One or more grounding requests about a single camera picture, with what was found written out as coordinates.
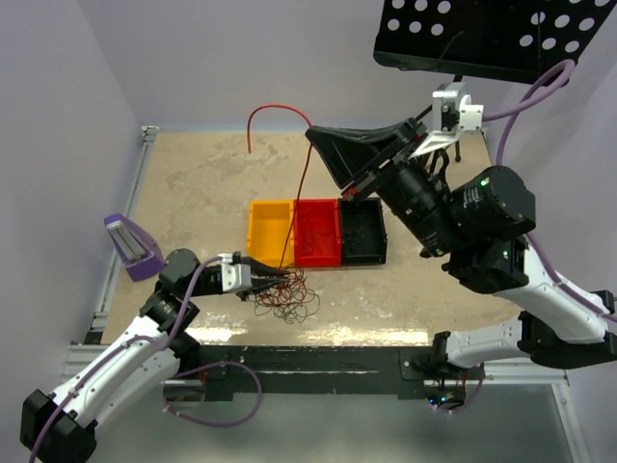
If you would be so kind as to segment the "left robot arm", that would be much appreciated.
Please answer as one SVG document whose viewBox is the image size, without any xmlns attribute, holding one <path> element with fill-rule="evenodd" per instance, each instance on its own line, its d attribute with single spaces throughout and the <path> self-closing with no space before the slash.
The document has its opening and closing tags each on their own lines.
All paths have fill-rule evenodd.
<svg viewBox="0 0 617 463">
<path fill-rule="evenodd" d="M 189 249 L 172 251 L 153 293 L 121 334 L 52 392 L 35 390 L 24 400 L 19 439 L 30 461 L 87 461 L 98 437 L 135 401 L 168 378 L 198 371 L 199 344 L 186 332 L 199 312 L 193 297 L 245 300 L 288 279 L 287 270 L 238 252 L 201 261 Z"/>
</svg>

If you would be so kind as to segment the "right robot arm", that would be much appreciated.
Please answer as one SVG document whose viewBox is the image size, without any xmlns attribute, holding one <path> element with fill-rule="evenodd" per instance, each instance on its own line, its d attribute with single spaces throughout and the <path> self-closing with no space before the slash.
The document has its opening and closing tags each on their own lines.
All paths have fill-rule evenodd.
<svg viewBox="0 0 617 463">
<path fill-rule="evenodd" d="M 520 308 L 491 327 L 437 334 L 424 370 L 449 379 L 518 357 L 557 369 L 615 360 L 608 293 L 573 286 L 543 263 L 530 236 L 535 198 L 512 169 L 491 166 L 449 187 L 446 150 L 453 137 L 413 119 L 376 129 L 315 125 L 306 136 L 344 201 L 377 195 L 418 240 L 424 258 L 442 259 L 443 271 L 468 290 Z"/>
</svg>

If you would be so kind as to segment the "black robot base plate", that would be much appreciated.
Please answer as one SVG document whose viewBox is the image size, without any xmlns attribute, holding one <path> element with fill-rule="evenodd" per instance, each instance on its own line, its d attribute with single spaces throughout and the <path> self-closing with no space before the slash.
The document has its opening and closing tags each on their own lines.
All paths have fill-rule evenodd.
<svg viewBox="0 0 617 463">
<path fill-rule="evenodd" d="M 207 401 L 251 394 L 395 395 L 424 399 L 425 389 L 456 381 L 458 371 L 430 370 L 421 346 L 202 345 L 185 354 L 171 378 L 204 386 Z"/>
</svg>

